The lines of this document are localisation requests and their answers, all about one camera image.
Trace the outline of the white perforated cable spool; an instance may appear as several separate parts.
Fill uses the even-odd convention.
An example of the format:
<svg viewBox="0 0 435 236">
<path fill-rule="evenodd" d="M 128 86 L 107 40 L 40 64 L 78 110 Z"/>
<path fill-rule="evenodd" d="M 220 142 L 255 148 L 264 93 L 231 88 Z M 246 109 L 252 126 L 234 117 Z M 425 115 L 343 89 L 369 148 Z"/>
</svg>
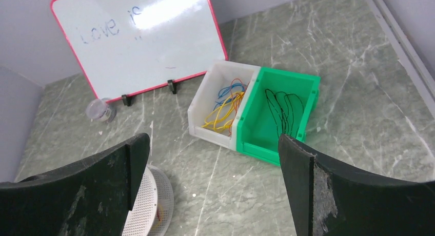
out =
<svg viewBox="0 0 435 236">
<path fill-rule="evenodd" d="M 174 210 L 174 193 L 164 172 L 148 165 L 122 235 L 165 235 Z"/>
</svg>

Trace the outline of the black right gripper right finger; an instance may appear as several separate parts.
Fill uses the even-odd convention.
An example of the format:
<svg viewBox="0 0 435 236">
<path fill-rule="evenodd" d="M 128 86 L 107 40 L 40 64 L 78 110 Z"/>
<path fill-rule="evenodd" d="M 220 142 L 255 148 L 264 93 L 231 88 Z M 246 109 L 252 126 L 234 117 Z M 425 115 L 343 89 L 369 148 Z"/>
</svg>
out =
<svg viewBox="0 0 435 236">
<path fill-rule="evenodd" d="M 434 182 L 354 167 L 288 135 L 280 167 L 297 235 L 434 235 Z"/>
</svg>

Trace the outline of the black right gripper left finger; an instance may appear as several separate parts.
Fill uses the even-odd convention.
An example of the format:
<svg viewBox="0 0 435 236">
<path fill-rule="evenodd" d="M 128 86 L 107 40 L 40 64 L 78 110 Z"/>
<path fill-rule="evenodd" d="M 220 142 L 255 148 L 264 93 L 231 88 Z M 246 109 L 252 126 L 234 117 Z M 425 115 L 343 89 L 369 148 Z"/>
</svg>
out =
<svg viewBox="0 0 435 236">
<path fill-rule="evenodd" d="M 139 191 L 150 137 L 1 183 L 1 235 L 121 235 Z"/>
</svg>

